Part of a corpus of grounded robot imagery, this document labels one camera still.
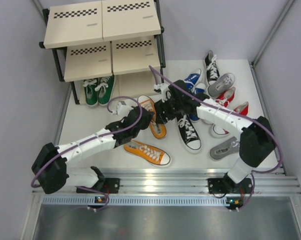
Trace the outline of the green sneaker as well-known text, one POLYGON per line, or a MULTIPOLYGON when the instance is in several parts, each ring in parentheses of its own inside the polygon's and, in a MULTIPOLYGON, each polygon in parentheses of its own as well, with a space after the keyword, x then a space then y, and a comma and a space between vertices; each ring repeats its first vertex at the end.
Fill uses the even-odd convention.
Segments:
POLYGON ((85 102, 89 107, 94 107, 98 104, 98 96, 95 88, 98 85, 98 79, 92 78, 83 81, 85 94, 85 102))
POLYGON ((94 90, 97 92, 97 100, 101 106, 106 106, 112 98, 115 84, 116 78, 114 75, 101 77, 99 79, 97 87, 95 87, 94 90))

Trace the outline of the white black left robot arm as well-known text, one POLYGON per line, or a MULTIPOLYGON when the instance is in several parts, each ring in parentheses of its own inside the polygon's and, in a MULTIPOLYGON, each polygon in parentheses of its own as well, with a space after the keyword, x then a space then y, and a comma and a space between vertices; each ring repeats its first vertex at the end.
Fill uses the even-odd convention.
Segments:
POLYGON ((105 186, 102 172, 96 166, 84 167, 80 163, 130 142, 149 126, 153 116, 143 107, 132 107, 127 116, 88 137, 64 145, 45 144, 31 167, 31 186, 42 188, 48 195, 63 187, 76 187, 78 193, 101 192, 105 186))

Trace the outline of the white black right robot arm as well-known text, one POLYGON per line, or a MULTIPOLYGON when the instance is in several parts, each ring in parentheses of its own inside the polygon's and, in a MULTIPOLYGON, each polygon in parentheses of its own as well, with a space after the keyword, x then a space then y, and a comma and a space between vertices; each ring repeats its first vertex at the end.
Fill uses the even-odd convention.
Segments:
POLYGON ((155 103, 157 123, 165 124, 178 114, 193 114, 239 140, 238 160, 220 179, 219 190, 212 190, 211 194, 236 193, 243 180, 275 150, 270 123, 263 116, 252 119, 220 105, 203 92, 193 94, 183 80, 156 84, 154 91, 161 95, 155 103))

